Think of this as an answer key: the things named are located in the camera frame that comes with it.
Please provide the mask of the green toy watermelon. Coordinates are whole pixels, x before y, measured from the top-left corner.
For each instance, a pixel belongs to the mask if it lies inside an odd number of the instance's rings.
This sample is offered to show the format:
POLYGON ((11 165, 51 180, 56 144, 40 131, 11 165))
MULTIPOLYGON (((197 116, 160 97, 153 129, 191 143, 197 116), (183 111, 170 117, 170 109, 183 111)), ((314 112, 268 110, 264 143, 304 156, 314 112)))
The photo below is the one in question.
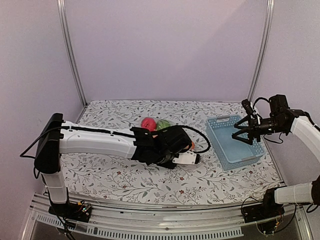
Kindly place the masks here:
POLYGON ((160 131, 162 129, 165 129, 165 128, 168 128, 170 127, 172 124, 170 121, 168 120, 165 120, 165 119, 159 119, 157 122, 156 122, 156 128, 155 130, 156 131, 160 131))

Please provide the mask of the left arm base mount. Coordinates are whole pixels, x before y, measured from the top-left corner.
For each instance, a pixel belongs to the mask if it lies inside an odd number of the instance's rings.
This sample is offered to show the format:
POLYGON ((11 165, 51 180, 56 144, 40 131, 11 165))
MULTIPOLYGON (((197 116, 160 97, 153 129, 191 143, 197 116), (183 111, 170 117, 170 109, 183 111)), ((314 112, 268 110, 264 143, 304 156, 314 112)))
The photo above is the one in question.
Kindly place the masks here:
POLYGON ((64 220, 74 220, 88 223, 91 218, 92 205, 84 200, 73 203, 67 200, 66 203, 53 203, 50 201, 48 212, 64 220))

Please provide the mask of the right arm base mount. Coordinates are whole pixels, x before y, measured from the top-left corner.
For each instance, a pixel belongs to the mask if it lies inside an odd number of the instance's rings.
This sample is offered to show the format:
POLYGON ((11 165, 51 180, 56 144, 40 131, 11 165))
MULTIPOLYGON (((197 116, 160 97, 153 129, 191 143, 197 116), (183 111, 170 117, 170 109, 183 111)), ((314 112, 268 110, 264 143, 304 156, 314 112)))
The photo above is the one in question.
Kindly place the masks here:
POLYGON ((262 201, 252 196, 246 198, 240 208, 244 222, 256 222, 258 231, 263 235, 275 234, 284 217, 283 204, 278 204, 275 201, 276 189, 268 189, 262 201))

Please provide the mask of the red toy apple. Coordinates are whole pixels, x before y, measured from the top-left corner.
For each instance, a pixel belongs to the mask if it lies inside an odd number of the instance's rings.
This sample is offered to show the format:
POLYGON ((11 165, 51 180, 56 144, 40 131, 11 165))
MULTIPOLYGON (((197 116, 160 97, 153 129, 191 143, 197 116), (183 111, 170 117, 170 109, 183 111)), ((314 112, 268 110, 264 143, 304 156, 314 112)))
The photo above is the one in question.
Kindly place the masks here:
POLYGON ((140 123, 140 126, 144 129, 147 129, 149 130, 150 132, 153 132, 156 130, 157 128, 157 123, 156 121, 151 118, 151 117, 145 117, 141 123, 140 123))

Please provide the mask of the light blue perforated basket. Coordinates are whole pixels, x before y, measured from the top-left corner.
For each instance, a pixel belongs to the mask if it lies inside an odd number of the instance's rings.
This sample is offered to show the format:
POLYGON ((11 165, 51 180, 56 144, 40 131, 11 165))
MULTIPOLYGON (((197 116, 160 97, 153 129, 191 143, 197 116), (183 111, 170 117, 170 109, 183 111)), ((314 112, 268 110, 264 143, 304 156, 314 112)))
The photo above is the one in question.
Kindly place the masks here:
POLYGON ((240 119, 240 115, 225 115, 206 120, 206 134, 224 171, 256 164, 265 155, 257 141, 249 145, 232 138, 237 131, 234 124, 240 119))

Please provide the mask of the clear zip top bag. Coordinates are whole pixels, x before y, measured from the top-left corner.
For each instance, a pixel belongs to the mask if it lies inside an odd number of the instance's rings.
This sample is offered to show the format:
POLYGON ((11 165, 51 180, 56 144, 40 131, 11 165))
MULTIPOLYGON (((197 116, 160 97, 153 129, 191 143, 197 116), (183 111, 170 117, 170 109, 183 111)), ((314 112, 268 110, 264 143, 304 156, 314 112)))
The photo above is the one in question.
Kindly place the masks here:
POLYGON ((141 128, 148 129, 150 132, 159 131, 175 125, 170 120, 156 118, 156 117, 141 117, 139 120, 141 128))

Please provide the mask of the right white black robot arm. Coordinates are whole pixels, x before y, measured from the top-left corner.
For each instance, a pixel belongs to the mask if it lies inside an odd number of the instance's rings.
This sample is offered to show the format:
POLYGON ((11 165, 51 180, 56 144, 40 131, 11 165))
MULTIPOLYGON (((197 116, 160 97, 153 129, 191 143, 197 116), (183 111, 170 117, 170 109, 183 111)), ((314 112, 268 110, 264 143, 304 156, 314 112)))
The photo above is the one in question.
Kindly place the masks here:
MULTIPOLYGON (((251 146, 254 142, 260 142, 265 135, 291 135, 319 160, 320 127, 311 115, 305 110, 289 107, 287 97, 283 94, 273 95, 266 102, 270 112, 267 118, 263 118, 255 108, 256 103, 244 99, 241 105, 246 115, 234 124, 237 131, 231 137, 251 146)), ((308 183, 268 189, 258 213, 262 218, 269 218, 283 204, 319 206, 320 180, 317 178, 308 183)))

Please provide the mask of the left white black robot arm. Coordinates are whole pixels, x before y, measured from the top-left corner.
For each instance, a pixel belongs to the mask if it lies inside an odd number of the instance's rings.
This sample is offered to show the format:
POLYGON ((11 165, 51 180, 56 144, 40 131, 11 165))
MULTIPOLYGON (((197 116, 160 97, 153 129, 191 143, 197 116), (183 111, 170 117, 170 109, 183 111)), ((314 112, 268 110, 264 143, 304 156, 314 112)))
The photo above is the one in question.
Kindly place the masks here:
POLYGON ((173 169, 176 165, 199 162, 191 147, 192 140, 181 126, 161 131, 141 127, 105 129, 65 121, 63 114, 55 113, 37 140, 34 167, 42 175, 55 209, 63 217, 70 217, 75 210, 64 183, 62 154, 112 155, 173 169))

